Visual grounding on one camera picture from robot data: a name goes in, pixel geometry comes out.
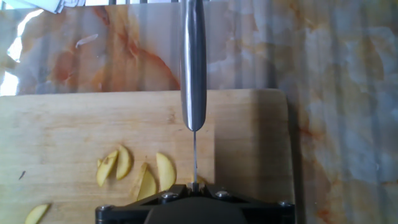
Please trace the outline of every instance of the potato slice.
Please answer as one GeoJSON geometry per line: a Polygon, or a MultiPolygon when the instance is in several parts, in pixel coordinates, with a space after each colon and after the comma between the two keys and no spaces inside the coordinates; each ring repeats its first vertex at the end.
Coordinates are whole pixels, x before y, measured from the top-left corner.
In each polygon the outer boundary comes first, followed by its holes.
{"type": "Polygon", "coordinates": [[[102,163],[102,159],[98,159],[97,160],[97,168],[100,167],[101,163],[102,163]]]}
{"type": "Polygon", "coordinates": [[[148,164],[142,164],[138,177],[131,189],[131,196],[134,201],[141,200],[156,194],[157,187],[154,176],[148,170],[148,164]]]}
{"type": "Polygon", "coordinates": [[[130,192],[133,201],[136,201],[138,198],[139,189],[141,188],[142,180],[144,179],[144,175],[145,175],[145,172],[147,171],[147,167],[148,167],[148,163],[145,162],[142,164],[142,166],[138,172],[138,177],[134,181],[134,184],[133,184],[131,192],[130,192]]]}
{"type": "Polygon", "coordinates": [[[141,188],[139,189],[139,194],[137,200],[141,200],[156,194],[157,187],[154,176],[147,169],[145,171],[144,177],[142,178],[141,188]]]}
{"type": "Polygon", "coordinates": [[[118,154],[119,154],[119,151],[117,151],[117,150],[110,153],[104,159],[104,161],[101,163],[101,165],[98,167],[97,183],[100,187],[102,187],[102,185],[104,185],[105,179],[111,173],[112,168],[114,167],[114,164],[116,163],[116,160],[118,159],[118,154]]]}
{"type": "Polygon", "coordinates": [[[206,184],[207,183],[207,181],[203,177],[201,177],[199,175],[197,175],[197,182],[198,182],[198,184],[201,184],[201,183],[206,184]]]}
{"type": "Polygon", "coordinates": [[[33,208],[32,211],[29,212],[28,216],[26,216],[25,224],[38,223],[42,219],[45,212],[49,209],[49,207],[50,204],[44,204],[33,208]]]}
{"type": "Polygon", "coordinates": [[[131,170],[131,157],[129,151],[124,147],[119,147],[118,169],[116,170],[116,179],[121,180],[131,170]]]}
{"type": "Polygon", "coordinates": [[[159,173],[160,191],[168,190],[176,179],[175,170],[171,161],[163,154],[156,154],[157,170],[159,173]]]}

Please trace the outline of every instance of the knife handle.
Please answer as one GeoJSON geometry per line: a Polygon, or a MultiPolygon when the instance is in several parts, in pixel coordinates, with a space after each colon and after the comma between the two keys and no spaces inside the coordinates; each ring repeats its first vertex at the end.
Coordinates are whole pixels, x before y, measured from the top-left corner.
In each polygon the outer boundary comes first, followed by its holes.
{"type": "Polygon", "coordinates": [[[184,123],[198,131],[206,120],[206,34],[202,0],[182,1],[181,101],[184,123]]]}

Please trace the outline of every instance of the metal screw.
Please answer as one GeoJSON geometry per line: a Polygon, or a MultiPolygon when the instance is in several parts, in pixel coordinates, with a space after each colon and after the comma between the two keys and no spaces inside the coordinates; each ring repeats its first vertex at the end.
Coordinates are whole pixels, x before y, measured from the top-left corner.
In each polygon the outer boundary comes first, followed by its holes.
{"type": "Polygon", "coordinates": [[[288,203],[287,201],[280,201],[280,202],[278,202],[278,204],[279,204],[280,206],[282,206],[282,207],[288,207],[288,206],[290,206],[290,203],[288,203]]]}
{"type": "Polygon", "coordinates": [[[225,190],[220,190],[219,192],[216,193],[216,196],[219,198],[225,198],[229,197],[229,193],[225,190]]]}
{"type": "Polygon", "coordinates": [[[178,197],[178,194],[173,193],[173,192],[166,192],[164,194],[162,194],[162,198],[164,199],[170,199],[170,198],[176,198],[178,197]]]}
{"type": "Polygon", "coordinates": [[[105,210],[109,210],[112,208],[114,208],[114,205],[102,205],[102,206],[99,206],[97,209],[101,210],[101,211],[105,211],[105,210]]]}

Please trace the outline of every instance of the marble countertop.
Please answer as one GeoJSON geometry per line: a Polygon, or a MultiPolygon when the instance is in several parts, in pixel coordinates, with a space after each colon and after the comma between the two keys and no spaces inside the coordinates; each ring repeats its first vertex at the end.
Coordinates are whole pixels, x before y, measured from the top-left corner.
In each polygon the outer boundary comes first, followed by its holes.
{"type": "MultiPolygon", "coordinates": [[[[207,2],[208,88],[289,101],[298,220],[398,222],[396,1],[207,2]]],[[[179,89],[178,3],[0,11],[0,95],[179,89]]]]}

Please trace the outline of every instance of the wooden cutting board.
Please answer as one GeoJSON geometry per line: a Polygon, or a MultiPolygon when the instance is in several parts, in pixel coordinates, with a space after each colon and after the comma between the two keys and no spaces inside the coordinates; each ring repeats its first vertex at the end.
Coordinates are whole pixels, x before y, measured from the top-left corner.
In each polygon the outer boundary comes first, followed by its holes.
{"type": "MultiPolygon", "coordinates": [[[[42,223],[94,223],[98,205],[132,202],[144,161],[158,179],[156,152],[172,158],[177,183],[191,179],[193,139],[179,91],[1,97],[0,124],[0,223],[22,223],[41,203],[52,203],[42,223]],[[132,171],[98,187],[96,160],[118,144],[131,150],[132,171]]],[[[197,138],[207,181],[263,200],[293,199],[280,91],[209,91],[197,138]]]]}

